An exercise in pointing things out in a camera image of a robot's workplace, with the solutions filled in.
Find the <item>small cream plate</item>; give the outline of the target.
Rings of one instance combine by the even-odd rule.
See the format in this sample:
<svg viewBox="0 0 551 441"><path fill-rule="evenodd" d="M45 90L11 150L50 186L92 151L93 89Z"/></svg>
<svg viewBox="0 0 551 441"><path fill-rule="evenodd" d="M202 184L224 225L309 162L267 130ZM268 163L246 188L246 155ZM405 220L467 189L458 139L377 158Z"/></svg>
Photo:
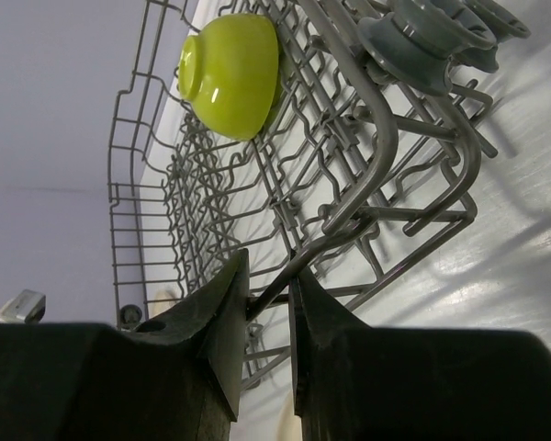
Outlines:
<svg viewBox="0 0 551 441"><path fill-rule="evenodd" d="M182 290L177 283L156 283L148 291L148 310L155 317L171 309L181 298Z"/></svg>

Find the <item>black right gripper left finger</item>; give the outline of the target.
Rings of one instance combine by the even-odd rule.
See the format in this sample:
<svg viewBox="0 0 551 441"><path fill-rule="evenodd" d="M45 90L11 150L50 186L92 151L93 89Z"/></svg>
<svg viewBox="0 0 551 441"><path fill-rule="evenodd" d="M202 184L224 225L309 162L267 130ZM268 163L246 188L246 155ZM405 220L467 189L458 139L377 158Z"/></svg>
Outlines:
<svg viewBox="0 0 551 441"><path fill-rule="evenodd" d="M0 440L225 440L239 414L249 254L121 332L0 324Z"/></svg>

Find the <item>grey wire dish rack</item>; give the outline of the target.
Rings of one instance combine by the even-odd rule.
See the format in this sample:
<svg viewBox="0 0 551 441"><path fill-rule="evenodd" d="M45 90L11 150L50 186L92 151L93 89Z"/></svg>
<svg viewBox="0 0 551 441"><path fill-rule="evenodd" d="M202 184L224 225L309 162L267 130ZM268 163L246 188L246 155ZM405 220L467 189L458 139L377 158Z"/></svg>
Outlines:
<svg viewBox="0 0 551 441"><path fill-rule="evenodd" d="M273 106L248 141L208 129L177 89L186 37L240 13L268 17L279 42ZM119 330L153 318L154 284L181 301L246 250L241 390L259 383L291 357L262 346L264 315L302 269L354 311L475 220L493 100L454 76L494 73L500 45L529 35L494 1L146 2L108 142Z"/></svg>

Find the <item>lime green bowl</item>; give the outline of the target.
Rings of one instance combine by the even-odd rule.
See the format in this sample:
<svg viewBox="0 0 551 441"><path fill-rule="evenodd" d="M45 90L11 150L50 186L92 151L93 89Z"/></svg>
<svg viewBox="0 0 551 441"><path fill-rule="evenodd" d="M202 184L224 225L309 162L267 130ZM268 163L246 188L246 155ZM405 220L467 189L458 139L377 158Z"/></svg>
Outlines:
<svg viewBox="0 0 551 441"><path fill-rule="evenodd" d="M262 15L218 17L186 37L177 72L180 97L208 129L248 141L265 124L276 95L276 28Z"/></svg>

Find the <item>large pink green plate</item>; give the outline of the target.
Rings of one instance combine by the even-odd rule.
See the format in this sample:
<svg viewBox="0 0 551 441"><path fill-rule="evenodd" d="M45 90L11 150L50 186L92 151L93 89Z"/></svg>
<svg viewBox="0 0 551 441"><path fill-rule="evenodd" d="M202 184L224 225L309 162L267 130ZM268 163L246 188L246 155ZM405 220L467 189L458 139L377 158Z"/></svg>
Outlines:
<svg viewBox="0 0 551 441"><path fill-rule="evenodd" d="M276 441L302 441L301 419L295 415L294 396L287 395L282 406L275 434Z"/></svg>

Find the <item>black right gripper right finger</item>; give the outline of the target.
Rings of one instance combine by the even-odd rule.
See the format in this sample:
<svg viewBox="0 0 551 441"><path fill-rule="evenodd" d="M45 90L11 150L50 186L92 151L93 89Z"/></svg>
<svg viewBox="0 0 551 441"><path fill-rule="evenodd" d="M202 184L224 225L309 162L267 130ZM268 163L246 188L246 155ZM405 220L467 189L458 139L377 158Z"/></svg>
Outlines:
<svg viewBox="0 0 551 441"><path fill-rule="evenodd" d="M551 352L523 331L373 327L304 270L289 285L307 440L551 440Z"/></svg>

